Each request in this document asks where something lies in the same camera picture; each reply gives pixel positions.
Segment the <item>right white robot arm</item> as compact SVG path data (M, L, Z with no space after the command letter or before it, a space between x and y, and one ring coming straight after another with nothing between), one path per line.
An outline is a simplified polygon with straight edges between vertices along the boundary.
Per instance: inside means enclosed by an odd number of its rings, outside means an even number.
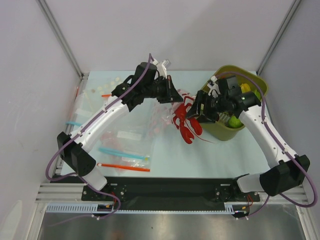
M276 196L301 185L310 166L306 155L297 155L275 130L267 125L265 104L252 91L242 92L236 76L210 81L209 92L199 90L186 118L199 122L216 122L220 113L231 113L253 135L267 160L269 170L247 174L237 179L230 188L231 196L242 201L249 192L262 191Z

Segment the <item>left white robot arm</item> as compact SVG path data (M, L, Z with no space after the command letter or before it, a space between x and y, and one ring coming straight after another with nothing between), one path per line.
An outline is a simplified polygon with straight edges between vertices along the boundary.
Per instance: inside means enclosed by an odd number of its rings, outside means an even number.
M160 104L182 102L167 74L170 64L167 59L140 63L134 74L114 88L107 102L86 123L70 134L61 132L57 136L61 159L93 187L92 194L97 199L107 199L110 187L89 152L111 124L142 104L144 99L156 99Z

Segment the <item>red toy lobster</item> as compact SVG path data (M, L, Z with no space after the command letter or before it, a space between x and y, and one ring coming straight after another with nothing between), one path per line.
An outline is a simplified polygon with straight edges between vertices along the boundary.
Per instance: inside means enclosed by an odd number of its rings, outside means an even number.
M195 117L187 118L187 111L191 108L194 98L187 93L182 94L183 102L172 107L172 123L179 130L182 139L187 144L192 144L195 138L204 142L215 144L213 141L206 140L201 137L203 128Z

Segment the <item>clear red-zipper bag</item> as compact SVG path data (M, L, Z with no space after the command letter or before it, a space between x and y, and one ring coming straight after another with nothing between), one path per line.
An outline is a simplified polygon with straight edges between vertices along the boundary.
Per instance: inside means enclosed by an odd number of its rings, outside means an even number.
M155 138L161 134L167 127L173 127L180 130L180 120L175 118L175 111L183 102L159 103L155 101L151 104L151 114L147 123L147 136Z

